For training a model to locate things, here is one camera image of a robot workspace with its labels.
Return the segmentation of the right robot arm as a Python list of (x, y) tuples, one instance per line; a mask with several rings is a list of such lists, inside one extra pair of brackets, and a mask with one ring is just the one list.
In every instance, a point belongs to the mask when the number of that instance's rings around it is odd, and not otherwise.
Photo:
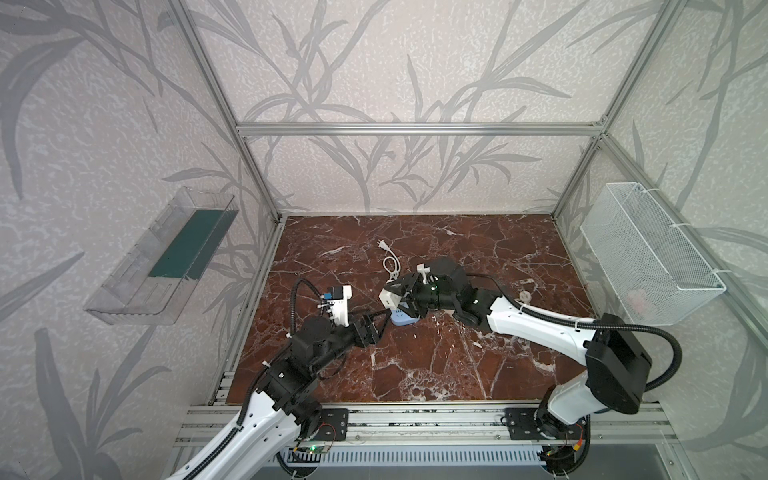
[(681, 367), (682, 347), (663, 329), (627, 324), (612, 314), (594, 319), (555, 313), (512, 298), (499, 283), (477, 287), (475, 277), (441, 257), (390, 280), (379, 298), (386, 308), (413, 319), (448, 311), (468, 327), (529, 340), (584, 366), (580, 375), (542, 398), (534, 419), (546, 436), (604, 410), (636, 414), (644, 394), (671, 380)]

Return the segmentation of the blue square power strip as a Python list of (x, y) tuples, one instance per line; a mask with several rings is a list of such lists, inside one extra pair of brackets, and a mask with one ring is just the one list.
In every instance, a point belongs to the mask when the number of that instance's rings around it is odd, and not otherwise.
[(418, 321), (418, 317), (412, 317), (401, 309), (394, 309), (391, 314), (391, 322), (395, 326), (407, 326)]

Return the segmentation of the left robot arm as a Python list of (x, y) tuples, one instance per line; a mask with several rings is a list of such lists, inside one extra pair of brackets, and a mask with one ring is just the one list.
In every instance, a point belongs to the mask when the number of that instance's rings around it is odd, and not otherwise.
[(354, 348), (377, 344), (388, 309), (337, 325), (327, 316), (306, 319), (289, 343), (252, 381), (239, 413), (173, 479), (250, 479), (279, 450), (309, 437), (320, 425), (312, 396), (320, 373)]

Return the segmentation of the white plug adapter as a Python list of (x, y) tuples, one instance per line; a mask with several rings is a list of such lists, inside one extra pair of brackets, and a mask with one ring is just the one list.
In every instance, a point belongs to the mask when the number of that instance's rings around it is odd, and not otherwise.
[(400, 308), (404, 295), (405, 288), (403, 286), (387, 285), (379, 293), (379, 299), (385, 308), (395, 311)]

